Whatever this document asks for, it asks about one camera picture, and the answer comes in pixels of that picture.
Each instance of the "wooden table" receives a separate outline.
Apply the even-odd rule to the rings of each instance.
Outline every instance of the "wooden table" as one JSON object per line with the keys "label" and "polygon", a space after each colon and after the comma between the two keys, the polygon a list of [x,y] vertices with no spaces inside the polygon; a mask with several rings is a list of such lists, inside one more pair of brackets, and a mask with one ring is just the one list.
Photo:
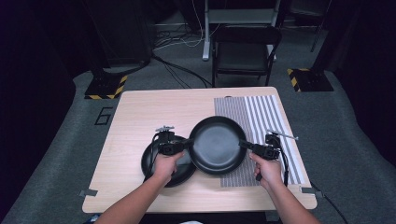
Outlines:
{"label": "wooden table", "polygon": [[[144,179],[141,157],[156,129],[163,125],[175,126],[172,131],[187,138],[199,121],[215,115],[214,98],[257,95],[275,95],[283,119],[290,128],[277,91],[272,87],[124,92],[90,184],[90,189],[98,192],[94,197],[86,196],[83,211],[102,213],[141,185]],[[308,180],[298,150],[296,155],[304,178]],[[301,187],[310,187],[309,181],[306,182],[291,185],[289,189],[305,208],[313,209],[317,206],[315,196],[301,193]],[[185,183],[164,189],[148,212],[264,210],[275,210],[264,188],[222,188],[219,176],[206,175],[197,169]]]}

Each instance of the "gray carpet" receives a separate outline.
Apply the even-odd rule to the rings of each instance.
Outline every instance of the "gray carpet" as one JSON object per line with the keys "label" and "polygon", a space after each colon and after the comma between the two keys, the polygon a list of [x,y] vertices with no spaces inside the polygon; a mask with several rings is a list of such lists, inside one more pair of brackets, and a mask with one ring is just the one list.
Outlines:
{"label": "gray carpet", "polygon": [[[300,137],[297,144],[308,176],[349,223],[396,223],[396,169],[359,128],[336,77],[326,73],[334,87],[331,92],[295,92],[291,86],[287,69],[310,67],[325,33],[314,53],[309,52],[312,31],[283,29],[282,33],[270,86],[277,88],[293,133]],[[180,44],[154,52],[210,80],[211,62],[202,61],[202,49],[203,43],[195,48]],[[175,71],[192,88],[204,87],[198,78]],[[3,223],[83,223],[91,216],[82,212],[84,199],[78,194],[90,184],[109,129],[109,125],[94,123],[105,106],[113,107],[106,112],[114,115],[119,101],[84,100],[91,80],[90,73],[75,78],[77,92],[63,126]],[[220,77],[219,87],[260,86],[263,81]],[[163,64],[153,60],[129,75],[124,90],[180,88]],[[343,223],[323,198],[318,198],[312,212],[323,223]],[[276,212],[269,212],[268,217],[276,219]]]}

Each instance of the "forearm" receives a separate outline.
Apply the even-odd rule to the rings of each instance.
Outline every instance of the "forearm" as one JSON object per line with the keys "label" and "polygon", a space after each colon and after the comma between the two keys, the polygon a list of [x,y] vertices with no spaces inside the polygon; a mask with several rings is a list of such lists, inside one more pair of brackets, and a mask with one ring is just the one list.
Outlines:
{"label": "forearm", "polygon": [[166,181],[153,176],[127,196],[110,206],[97,223],[139,223]]}
{"label": "forearm", "polygon": [[274,202],[276,211],[279,213],[283,223],[319,223],[319,221],[296,199],[283,183],[277,183],[267,189]]}

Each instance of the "human hand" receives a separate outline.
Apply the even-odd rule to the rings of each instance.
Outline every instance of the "human hand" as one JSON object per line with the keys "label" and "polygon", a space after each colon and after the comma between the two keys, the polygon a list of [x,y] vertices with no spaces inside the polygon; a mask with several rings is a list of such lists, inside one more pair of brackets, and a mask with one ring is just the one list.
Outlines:
{"label": "human hand", "polygon": [[254,153],[250,153],[249,157],[256,162],[254,175],[262,174],[260,184],[265,189],[274,184],[282,184],[280,161],[267,161]]}
{"label": "human hand", "polygon": [[184,156],[184,151],[181,151],[173,156],[165,156],[161,153],[155,159],[155,171],[153,176],[157,176],[164,180],[165,185],[171,181],[172,173],[177,171],[177,160]]}

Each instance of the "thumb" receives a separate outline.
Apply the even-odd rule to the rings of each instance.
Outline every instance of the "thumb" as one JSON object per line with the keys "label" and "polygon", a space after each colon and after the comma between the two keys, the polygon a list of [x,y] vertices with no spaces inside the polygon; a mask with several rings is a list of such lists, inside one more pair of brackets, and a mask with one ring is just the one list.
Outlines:
{"label": "thumb", "polygon": [[178,161],[178,159],[182,158],[183,156],[184,156],[184,150],[175,154],[173,158],[175,158],[175,161]]}
{"label": "thumb", "polygon": [[259,162],[259,159],[261,158],[258,155],[254,154],[253,152],[249,153],[249,157],[255,162]]}

